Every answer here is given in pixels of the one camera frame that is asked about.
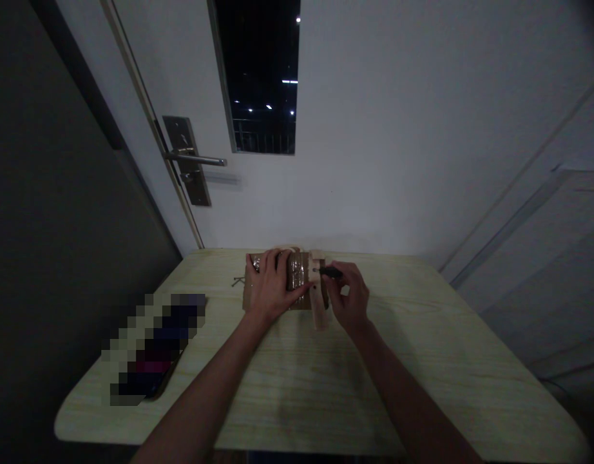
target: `white door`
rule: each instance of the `white door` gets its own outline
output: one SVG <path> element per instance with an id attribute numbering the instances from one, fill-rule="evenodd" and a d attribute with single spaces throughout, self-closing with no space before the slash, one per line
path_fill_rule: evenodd
<path id="1" fill-rule="evenodd" d="M 207 0 L 115 7 L 158 120 L 228 160 L 192 207 L 206 247 L 441 267 L 594 83 L 566 1 L 302 0 L 296 152 L 233 153 Z"/>

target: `wooden table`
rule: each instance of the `wooden table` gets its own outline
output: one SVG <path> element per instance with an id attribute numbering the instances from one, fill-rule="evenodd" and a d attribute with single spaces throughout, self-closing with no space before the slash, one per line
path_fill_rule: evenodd
<path id="1" fill-rule="evenodd" d="M 98 360 L 65 399 L 61 440 L 140 444 L 243 315 L 245 254 L 189 255 L 156 295 L 205 293 L 206 320 L 163 395 L 137 407 L 102 405 Z M 488 461 L 578 462 L 588 452 L 576 423 L 429 265 L 416 258 L 327 253 L 357 263 L 368 313 L 382 337 Z M 402 445 L 351 341 L 327 311 L 317 333 L 309 311 L 271 328 L 245 373 L 219 449 L 403 455 Z"/>

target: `door window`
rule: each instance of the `door window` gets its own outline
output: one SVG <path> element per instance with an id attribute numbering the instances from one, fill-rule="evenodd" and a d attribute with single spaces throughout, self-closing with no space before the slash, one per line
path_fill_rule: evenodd
<path id="1" fill-rule="evenodd" d="M 300 0 L 210 8 L 233 151 L 295 154 Z"/>

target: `forearm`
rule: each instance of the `forearm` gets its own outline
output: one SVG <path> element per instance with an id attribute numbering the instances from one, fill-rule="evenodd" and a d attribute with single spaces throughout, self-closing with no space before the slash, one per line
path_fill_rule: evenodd
<path id="1" fill-rule="evenodd" d="M 211 361 L 168 410 L 132 463 L 203 462 L 267 327 L 245 315 Z"/>
<path id="2" fill-rule="evenodd" d="M 401 441 L 417 464 L 483 462 L 372 323 L 352 339 Z"/>

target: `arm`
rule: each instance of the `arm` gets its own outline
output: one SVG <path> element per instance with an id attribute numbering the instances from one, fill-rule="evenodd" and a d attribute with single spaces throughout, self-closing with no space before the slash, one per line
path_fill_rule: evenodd
<path id="1" fill-rule="evenodd" d="M 279 249 L 265 252 L 260 274 L 254 270 L 250 256 L 246 256 L 246 272 L 251 274 L 253 282 L 250 310 L 153 429 L 132 464 L 190 464 L 207 458 L 256 347 L 271 324 L 310 288 L 302 285 L 286 291 L 286 262 L 290 252 L 282 253 L 276 269 L 280 252 Z"/>
<path id="2" fill-rule="evenodd" d="M 483 463 L 368 320 L 370 291 L 357 266 L 331 265 L 344 274 L 339 282 L 323 276 L 336 319 L 357 347 L 409 456 L 417 464 Z M 348 296 L 340 294 L 344 285 L 350 287 Z"/>

